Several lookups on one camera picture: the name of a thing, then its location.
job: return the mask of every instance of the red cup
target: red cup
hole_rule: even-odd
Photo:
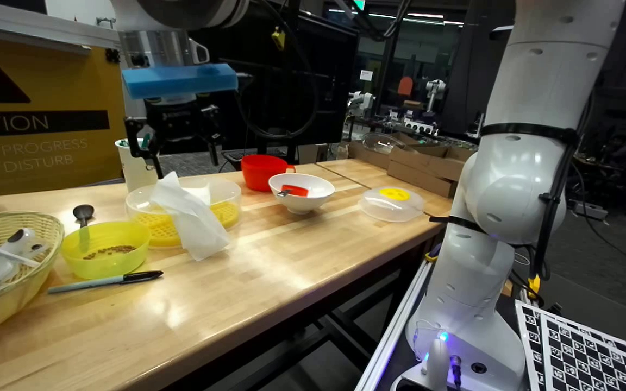
[[[247,189],[269,190],[269,178],[294,170],[284,159],[269,154],[249,154],[241,159],[241,171]]]

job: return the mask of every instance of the yellow container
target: yellow container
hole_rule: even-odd
[[[66,227],[58,220],[36,213],[0,213],[0,246],[19,227],[32,227],[35,240],[47,251],[38,266],[19,266],[17,276],[0,284],[0,323],[19,312],[44,286],[58,254]]]
[[[231,180],[205,180],[205,178],[185,178],[185,189],[191,186],[208,186],[210,196],[210,213],[219,220],[223,227],[231,227],[239,215],[241,215],[241,186]],[[151,248],[175,248],[181,246],[181,234],[174,225],[174,217],[161,209],[158,204],[151,204],[155,186],[138,186],[125,196],[125,211],[128,217],[146,227],[150,227]]]
[[[76,278],[106,278],[138,270],[148,254],[150,230],[133,221],[91,224],[60,243]]]

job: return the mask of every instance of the yellow sign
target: yellow sign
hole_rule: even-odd
[[[119,178],[119,65],[103,47],[0,40],[0,194]]]

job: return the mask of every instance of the pen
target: pen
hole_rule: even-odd
[[[110,276],[110,278],[98,278],[98,280],[85,280],[73,284],[60,284],[51,286],[47,295],[68,293],[68,291],[80,291],[80,288],[94,288],[94,286],[108,286],[108,284],[135,284],[135,281],[148,281],[156,280],[162,272],[136,272],[136,274],[123,274],[123,276]]]

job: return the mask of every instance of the wooden workbench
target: wooden workbench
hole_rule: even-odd
[[[319,213],[292,217],[269,196],[243,186],[232,246],[206,260],[182,250],[151,251],[146,270],[162,278],[38,295],[0,325],[0,388],[158,388],[295,314],[404,250],[438,225],[426,220],[384,224],[357,205],[369,182],[402,185],[361,161],[299,165],[336,186]],[[450,199],[414,189],[430,215]],[[38,211],[76,227],[71,209],[88,201],[95,221],[123,220],[123,185],[0,197],[0,211]],[[58,258],[47,286],[71,281]]]

